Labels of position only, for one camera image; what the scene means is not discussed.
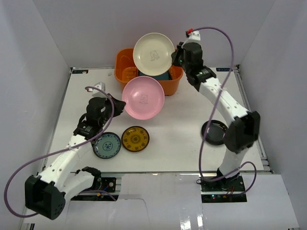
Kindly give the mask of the teal square plate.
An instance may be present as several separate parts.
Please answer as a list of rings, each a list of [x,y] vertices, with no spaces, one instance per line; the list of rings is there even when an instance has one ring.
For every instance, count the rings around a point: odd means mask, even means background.
[[[157,81],[170,81],[170,80],[172,80],[172,77],[171,77],[171,74],[170,74],[169,71],[167,71],[163,74],[160,74],[160,75],[150,76],[150,75],[144,74],[143,72],[138,70],[137,71],[137,77],[139,77],[139,76],[148,76],[148,77],[154,78]]]

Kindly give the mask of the cream round plate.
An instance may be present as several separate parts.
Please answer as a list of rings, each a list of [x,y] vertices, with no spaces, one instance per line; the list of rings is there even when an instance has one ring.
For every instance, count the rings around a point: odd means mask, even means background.
[[[171,54],[174,51],[174,45],[167,36],[149,33],[137,41],[132,56],[140,72],[148,76],[158,76],[171,68]]]

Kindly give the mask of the pink round plate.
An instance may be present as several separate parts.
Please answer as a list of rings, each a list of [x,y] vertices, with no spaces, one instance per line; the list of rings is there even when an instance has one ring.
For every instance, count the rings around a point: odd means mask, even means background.
[[[138,120],[148,120],[160,113],[165,102],[161,84],[152,77],[139,76],[130,80],[123,89],[125,111]]]

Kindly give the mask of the yellow patterned round plate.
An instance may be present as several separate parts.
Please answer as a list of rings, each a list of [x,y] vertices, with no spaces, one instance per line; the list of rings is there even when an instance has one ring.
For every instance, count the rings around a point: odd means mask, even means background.
[[[150,141],[148,131],[141,126],[131,126],[127,128],[121,136],[123,147],[130,152],[144,150]]]

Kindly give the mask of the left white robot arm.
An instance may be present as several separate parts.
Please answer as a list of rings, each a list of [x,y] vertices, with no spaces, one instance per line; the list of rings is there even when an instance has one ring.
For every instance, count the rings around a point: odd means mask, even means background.
[[[30,176],[25,181],[25,206],[28,209],[54,220],[72,197],[85,189],[97,191],[101,187],[101,172],[96,168],[86,166],[76,176],[68,176],[79,160],[92,149],[92,142],[101,136],[109,119],[119,116],[125,105],[124,101],[110,94],[106,98],[89,100],[67,150],[37,176]]]

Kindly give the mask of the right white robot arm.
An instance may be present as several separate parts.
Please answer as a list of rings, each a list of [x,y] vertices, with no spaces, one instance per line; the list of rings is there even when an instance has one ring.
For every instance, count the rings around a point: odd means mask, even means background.
[[[239,177],[239,170],[244,165],[247,151],[258,140],[260,115],[240,105],[228,91],[224,82],[203,64],[201,45],[195,42],[180,42],[171,55],[172,64],[181,67],[189,84],[213,104],[224,118],[228,129],[223,137],[226,146],[223,161],[212,179],[200,177],[199,184],[214,185],[222,191],[228,191]]]

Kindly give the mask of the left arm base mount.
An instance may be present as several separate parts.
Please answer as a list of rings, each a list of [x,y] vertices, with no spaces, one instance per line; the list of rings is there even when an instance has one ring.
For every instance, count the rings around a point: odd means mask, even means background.
[[[116,177],[101,177],[97,180],[96,189],[113,193],[116,191]]]

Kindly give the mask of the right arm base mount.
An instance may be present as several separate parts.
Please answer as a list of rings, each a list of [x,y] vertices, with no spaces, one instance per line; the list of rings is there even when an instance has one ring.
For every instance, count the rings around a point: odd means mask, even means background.
[[[197,184],[201,186],[201,201],[203,204],[213,203],[245,203],[247,202],[245,185],[242,176],[223,183],[217,182],[201,182],[197,180]]]

